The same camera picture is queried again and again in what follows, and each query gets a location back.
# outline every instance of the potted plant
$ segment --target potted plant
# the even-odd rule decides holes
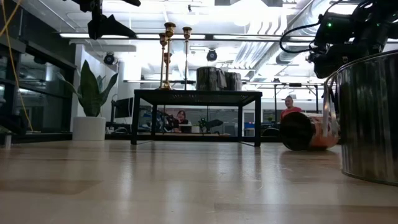
[[[86,114],[85,117],[73,118],[73,140],[76,141],[103,141],[105,139],[106,119],[98,117],[101,106],[108,99],[109,91],[118,80],[118,74],[111,77],[108,86],[102,91],[103,78],[95,78],[85,60],[80,72],[80,86],[76,90],[73,85],[58,73],[59,79],[65,82],[65,86],[76,94],[80,105]]]

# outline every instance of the brass candlestick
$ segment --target brass candlestick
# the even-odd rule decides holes
[[[175,24],[172,22],[166,22],[164,24],[166,28],[166,41],[167,41],[167,57],[165,56],[165,62],[166,62],[166,79],[164,86],[162,87],[163,90],[171,90],[170,83],[169,83],[169,67],[170,67],[170,58],[171,58],[171,40],[172,36],[174,35],[175,31]]]
[[[187,73],[188,73],[188,43],[189,38],[191,37],[192,28],[191,27],[184,27],[182,28],[184,31],[184,38],[185,38],[185,86],[184,90],[187,90]]]
[[[166,41],[166,34],[159,34],[160,37],[160,44],[162,46],[162,65],[160,66],[160,87],[162,88],[162,84],[163,84],[163,61],[164,61],[164,50],[165,50],[165,46],[167,45],[167,41]]]

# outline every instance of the person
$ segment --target person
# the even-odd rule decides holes
[[[291,96],[287,96],[285,99],[285,105],[287,107],[286,110],[282,111],[282,114],[280,115],[280,119],[282,120],[286,115],[292,113],[292,112],[301,112],[301,108],[293,106],[293,98]]]
[[[187,115],[185,114],[185,111],[183,111],[183,110],[180,110],[180,111],[177,113],[176,120],[177,120],[178,122],[176,122],[176,123],[174,124],[174,132],[176,132],[176,133],[184,132],[184,131],[180,130],[179,125],[180,125],[180,124],[189,124],[189,120],[187,120],[186,117],[187,117]]]

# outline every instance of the table leg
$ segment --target table leg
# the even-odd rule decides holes
[[[261,145],[261,97],[258,97],[254,106],[254,146]]]
[[[238,107],[238,141],[242,141],[243,106]]]
[[[156,115],[157,115],[157,105],[152,105],[152,124],[151,124],[151,131],[150,135],[152,138],[155,138],[156,135]]]
[[[138,118],[139,118],[139,103],[141,97],[138,94],[134,95],[134,107],[132,109],[132,128],[131,128],[131,144],[137,144],[137,132],[138,132]]]

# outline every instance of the security camera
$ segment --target security camera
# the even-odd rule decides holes
[[[114,57],[114,52],[108,52],[106,53],[106,56],[104,58],[104,63],[107,65],[114,65],[118,62],[118,60]]]
[[[210,49],[209,52],[207,53],[207,61],[208,62],[214,62],[217,60],[217,53],[215,49]]]

